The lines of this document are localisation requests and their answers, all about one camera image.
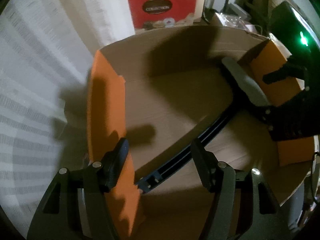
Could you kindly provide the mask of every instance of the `metal screw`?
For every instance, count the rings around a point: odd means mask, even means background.
[[[98,168],[98,167],[101,167],[101,162],[94,162],[94,163],[92,163],[92,167],[94,167],[94,168]]]
[[[227,166],[227,164],[225,162],[218,162],[218,166],[220,168],[225,168]]]
[[[259,175],[260,174],[260,171],[256,168],[253,168],[252,169],[252,173],[255,174],[255,175]]]
[[[61,169],[59,170],[59,173],[60,173],[60,174],[65,174],[65,173],[67,173],[67,169],[66,169],[66,168],[61,168]]]

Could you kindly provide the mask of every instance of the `green led light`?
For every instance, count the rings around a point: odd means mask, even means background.
[[[301,37],[301,43],[308,47],[308,40],[305,36],[303,36],[303,32],[300,32],[300,37]]]

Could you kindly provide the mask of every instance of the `white curtain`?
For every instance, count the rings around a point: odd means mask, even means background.
[[[97,49],[134,34],[127,0],[10,0],[0,16],[0,205],[26,237],[57,170],[87,152]]]

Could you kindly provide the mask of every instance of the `brown cardboard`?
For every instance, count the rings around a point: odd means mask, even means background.
[[[191,26],[151,30],[101,49],[126,80],[126,130],[136,180],[186,146],[231,102],[231,90],[217,68],[219,59],[241,59],[252,76],[248,63],[266,43],[265,37],[235,28]],[[279,168],[276,143],[266,126],[246,111],[206,149],[235,169],[260,169],[280,203],[309,169],[306,163]],[[141,196],[147,218],[135,239],[198,239],[212,198],[190,161]]]

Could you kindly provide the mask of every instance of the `red product box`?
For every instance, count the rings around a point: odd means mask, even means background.
[[[196,0],[128,0],[135,29],[192,24]]]

